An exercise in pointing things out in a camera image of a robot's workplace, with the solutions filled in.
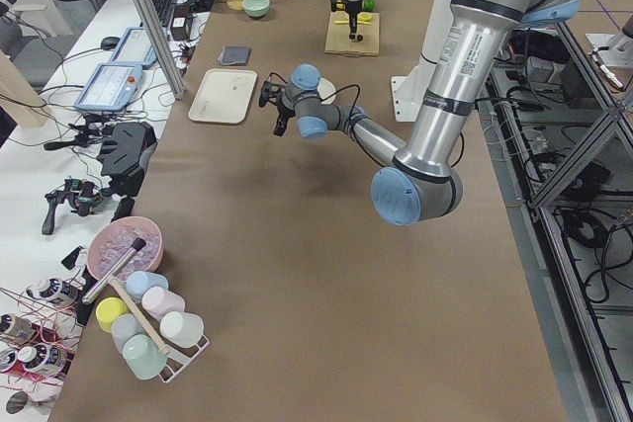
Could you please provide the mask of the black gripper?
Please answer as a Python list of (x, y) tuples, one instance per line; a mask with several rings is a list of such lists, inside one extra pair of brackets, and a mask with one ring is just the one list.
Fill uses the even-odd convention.
[(349, 35), (357, 34), (357, 15), (363, 11), (363, 0), (344, 0), (344, 6), (348, 15)]
[(283, 136), (287, 130), (288, 122), (290, 118), (296, 116), (293, 101), (288, 100), (283, 94), (277, 98), (277, 110), (278, 117), (273, 129), (273, 134), (276, 136)]

